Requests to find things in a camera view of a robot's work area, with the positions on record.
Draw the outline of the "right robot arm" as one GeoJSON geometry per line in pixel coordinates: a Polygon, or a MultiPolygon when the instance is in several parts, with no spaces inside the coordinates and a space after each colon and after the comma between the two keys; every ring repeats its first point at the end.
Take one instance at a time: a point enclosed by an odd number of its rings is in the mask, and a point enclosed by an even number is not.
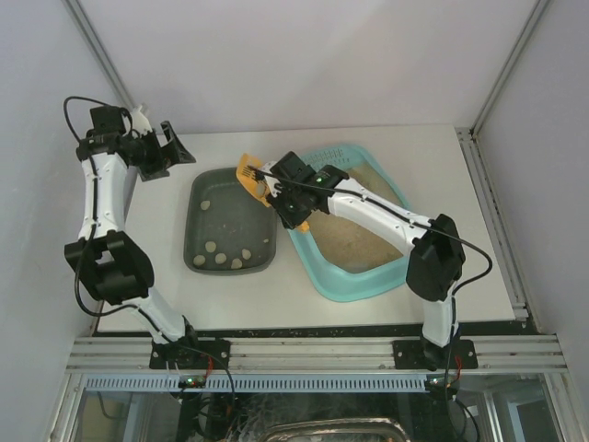
{"type": "Polygon", "coordinates": [[[406,284],[423,306],[423,357],[434,366],[447,356],[457,332],[450,292],[466,261],[452,218],[414,214],[368,191],[346,171],[331,165],[315,170],[293,152],[256,175],[286,228],[298,228],[320,211],[363,227],[407,257],[406,284]]]}

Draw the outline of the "teal litter box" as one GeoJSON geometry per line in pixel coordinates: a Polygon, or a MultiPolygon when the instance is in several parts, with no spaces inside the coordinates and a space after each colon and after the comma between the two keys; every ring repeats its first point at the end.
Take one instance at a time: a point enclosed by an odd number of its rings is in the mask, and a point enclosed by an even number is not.
{"type": "MultiPolygon", "coordinates": [[[[369,152],[359,145],[332,145],[303,154],[301,158],[315,170],[331,165],[345,172],[367,162],[397,192],[404,203],[401,207],[409,206],[397,184],[388,177],[369,152]]],[[[321,255],[310,230],[307,233],[291,230],[289,235],[313,285],[322,296],[332,301],[352,302],[375,297],[405,283],[408,259],[404,256],[367,272],[348,273],[329,263],[321,255]]]]}

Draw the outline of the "orange litter scoop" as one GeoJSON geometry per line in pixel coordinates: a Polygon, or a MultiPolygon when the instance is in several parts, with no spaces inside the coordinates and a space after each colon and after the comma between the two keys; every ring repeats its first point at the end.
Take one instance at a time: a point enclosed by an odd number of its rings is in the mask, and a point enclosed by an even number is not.
{"type": "MultiPolygon", "coordinates": [[[[271,192],[274,192],[274,187],[278,182],[281,181],[301,186],[295,178],[305,170],[306,166],[302,160],[292,152],[286,154],[278,161],[268,162],[263,162],[252,155],[244,154],[238,162],[236,176],[238,182],[255,200],[266,207],[272,208],[267,202],[266,197],[271,192]],[[263,195],[258,195],[256,192],[256,185],[259,182],[265,182],[268,188],[268,191],[263,195]]],[[[306,220],[301,226],[293,230],[307,233],[310,230],[308,221],[306,220]]]]}

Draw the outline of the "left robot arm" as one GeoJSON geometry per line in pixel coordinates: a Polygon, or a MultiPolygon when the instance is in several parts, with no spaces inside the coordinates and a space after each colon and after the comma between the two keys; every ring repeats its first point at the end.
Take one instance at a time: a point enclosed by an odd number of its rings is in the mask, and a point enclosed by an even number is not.
{"type": "Polygon", "coordinates": [[[182,342],[190,323],[156,290],[153,264],[126,232],[125,183],[131,170],[143,181],[157,180],[195,158],[170,122],[161,124],[166,138],[161,143],[142,107],[89,102],[92,126],[75,137],[85,179],[83,223],[76,241],[64,247],[75,273],[76,303],[97,319],[131,313],[156,345],[182,342]]]}

